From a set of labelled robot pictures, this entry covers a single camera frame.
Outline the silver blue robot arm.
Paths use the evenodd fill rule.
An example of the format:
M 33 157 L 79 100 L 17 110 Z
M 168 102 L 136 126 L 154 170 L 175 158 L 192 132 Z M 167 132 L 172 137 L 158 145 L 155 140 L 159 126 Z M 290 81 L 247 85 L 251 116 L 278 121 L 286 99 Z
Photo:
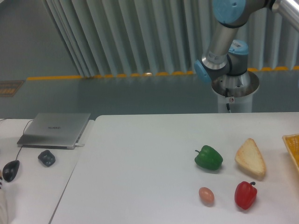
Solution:
M 248 49 L 231 50 L 240 27 L 250 15 L 268 8 L 299 28 L 299 2 L 297 0 L 214 0 L 213 13 L 218 22 L 209 47 L 194 64 L 196 74 L 205 82 L 223 76 L 241 76 L 247 72 Z

